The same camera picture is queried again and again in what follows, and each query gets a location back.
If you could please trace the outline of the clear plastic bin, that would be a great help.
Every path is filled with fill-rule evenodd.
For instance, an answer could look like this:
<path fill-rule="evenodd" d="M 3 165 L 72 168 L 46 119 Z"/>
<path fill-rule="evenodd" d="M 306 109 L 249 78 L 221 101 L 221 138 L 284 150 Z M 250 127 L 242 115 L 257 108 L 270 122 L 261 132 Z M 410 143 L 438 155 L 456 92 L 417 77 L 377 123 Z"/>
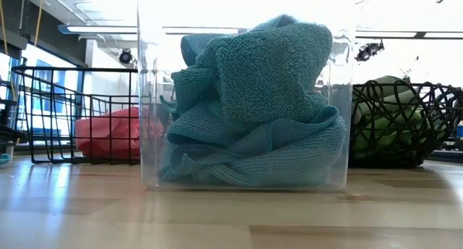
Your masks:
<path fill-rule="evenodd" d="M 313 90 L 325 97 L 325 106 L 334 106 L 343 118 L 347 133 L 341 155 L 319 185 L 285 187 L 242 187 L 200 185 L 193 182 L 163 182 L 158 177 L 167 147 L 167 132 L 183 113 L 174 113 L 174 81 L 171 74 L 186 69 L 181 40 L 187 35 L 165 34 L 162 27 L 247 28 L 288 15 L 300 22 L 325 25 L 333 45 L 326 66 Z M 352 115 L 352 45 L 354 42 L 354 0 L 138 0 L 138 75 L 140 108 L 140 152 L 143 182 L 154 188 L 232 189 L 232 190 L 338 190 L 347 181 L 349 134 Z M 189 35 L 238 35 L 200 33 Z M 216 107 L 226 117 L 217 98 L 199 100 Z"/>

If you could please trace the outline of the pink microfiber towel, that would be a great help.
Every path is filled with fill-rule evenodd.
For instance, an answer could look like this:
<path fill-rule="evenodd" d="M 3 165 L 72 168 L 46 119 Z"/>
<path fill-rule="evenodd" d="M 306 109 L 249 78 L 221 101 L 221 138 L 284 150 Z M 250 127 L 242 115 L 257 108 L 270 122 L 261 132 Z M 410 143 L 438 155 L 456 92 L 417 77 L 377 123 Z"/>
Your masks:
<path fill-rule="evenodd" d="M 140 159 L 139 115 L 139 109 L 131 107 L 77 120 L 77 149 L 95 159 Z"/>

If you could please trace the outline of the green microfiber towel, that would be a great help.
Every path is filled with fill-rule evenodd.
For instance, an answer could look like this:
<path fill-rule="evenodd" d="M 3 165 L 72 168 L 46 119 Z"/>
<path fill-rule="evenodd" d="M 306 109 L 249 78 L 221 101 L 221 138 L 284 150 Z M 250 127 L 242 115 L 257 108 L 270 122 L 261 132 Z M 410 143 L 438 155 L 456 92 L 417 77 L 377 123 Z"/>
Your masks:
<path fill-rule="evenodd" d="M 354 126 L 351 158 L 355 162 L 422 158 L 448 135 L 445 122 L 426 117 L 419 109 L 406 108 L 374 117 L 365 114 Z"/>
<path fill-rule="evenodd" d="M 397 111 L 414 97 L 409 82 L 390 75 L 368 80 L 355 89 L 360 91 L 360 97 L 354 96 L 354 99 L 361 114 Z"/>

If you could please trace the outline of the black hanging ceiling device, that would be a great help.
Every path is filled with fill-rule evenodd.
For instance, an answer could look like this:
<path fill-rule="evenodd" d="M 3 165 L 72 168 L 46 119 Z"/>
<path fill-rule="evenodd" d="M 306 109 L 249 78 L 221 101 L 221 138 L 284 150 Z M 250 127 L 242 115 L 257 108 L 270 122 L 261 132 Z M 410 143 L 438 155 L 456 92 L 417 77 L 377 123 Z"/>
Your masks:
<path fill-rule="evenodd" d="M 359 51 L 355 57 L 358 62 L 366 62 L 372 56 L 377 55 L 379 52 L 385 49 L 383 41 L 379 43 L 367 43 L 359 48 Z"/>

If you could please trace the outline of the long ceiling light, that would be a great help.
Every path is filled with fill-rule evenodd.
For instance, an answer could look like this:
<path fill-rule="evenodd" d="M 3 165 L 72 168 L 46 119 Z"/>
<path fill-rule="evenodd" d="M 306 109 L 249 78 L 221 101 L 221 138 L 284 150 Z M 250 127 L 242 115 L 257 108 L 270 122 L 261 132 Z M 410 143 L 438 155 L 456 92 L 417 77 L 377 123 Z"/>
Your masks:
<path fill-rule="evenodd" d="M 357 38 L 385 38 L 385 39 L 451 39 L 463 40 L 463 33 L 460 32 L 380 32 L 380 31 L 357 31 Z"/>
<path fill-rule="evenodd" d="M 59 25 L 62 34 L 109 34 L 132 35 L 138 32 L 137 26 L 102 26 L 102 25 Z M 213 27 L 162 27 L 165 34 L 189 35 L 200 33 L 238 34 L 247 31 L 247 28 L 213 28 Z"/>

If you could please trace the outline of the dark woven round basket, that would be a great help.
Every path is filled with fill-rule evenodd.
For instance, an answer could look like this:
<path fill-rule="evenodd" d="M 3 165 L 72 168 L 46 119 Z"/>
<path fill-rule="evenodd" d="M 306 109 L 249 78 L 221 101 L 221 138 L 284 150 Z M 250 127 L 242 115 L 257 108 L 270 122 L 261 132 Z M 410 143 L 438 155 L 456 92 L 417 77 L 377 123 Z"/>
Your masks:
<path fill-rule="evenodd" d="M 449 135 L 445 137 L 440 144 L 438 144 L 430 153 L 425 153 L 424 156 L 417 159 L 370 159 L 364 162 L 355 162 L 351 158 L 350 148 L 352 140 L 354 139 L 354 126 L 359 123 L 361 114 L 357 110 L 358 103 L 355 101 L 354 96 L 360 97 L 360 91 L 353 87 L 352 92 L 352 119 L 351 119 L 351 133 L 350 133 L 350 148 L 349 148 L 349 166 L 350 167 L 364 167 L 364 168 L 414 168 L 421 165 L 424 160 L 448 137 L 456 131 L 457 125 L 463 119 L 463 89 L 453 87 L 451 85 L 432 84 L 426 83 L 409 83 L 412 92 L 414 93 L 413 99 L 404 106 L 400 106 L 397 111 L 402 111 L 406 108 L 419 109 L 424 112 L 426 117 L 431 119 L 440 119 L 449 126 Z M 373 111 L 370 115 L 372 117 L 382 114 L 388 114 L 391 111 Z"/>

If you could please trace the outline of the blue framed window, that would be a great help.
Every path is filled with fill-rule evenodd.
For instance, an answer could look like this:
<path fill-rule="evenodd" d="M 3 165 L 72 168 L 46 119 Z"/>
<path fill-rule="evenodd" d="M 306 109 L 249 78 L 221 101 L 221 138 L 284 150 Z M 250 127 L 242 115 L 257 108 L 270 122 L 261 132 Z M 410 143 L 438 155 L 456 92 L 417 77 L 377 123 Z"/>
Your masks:
<path fill-rule="evenodd" d="M 82 68 L 70 64 L 11 60 L 8 73 L 0 78 L 0 123 L 21 132 L 39 128 L 75 135 L 84 75 Z"/>

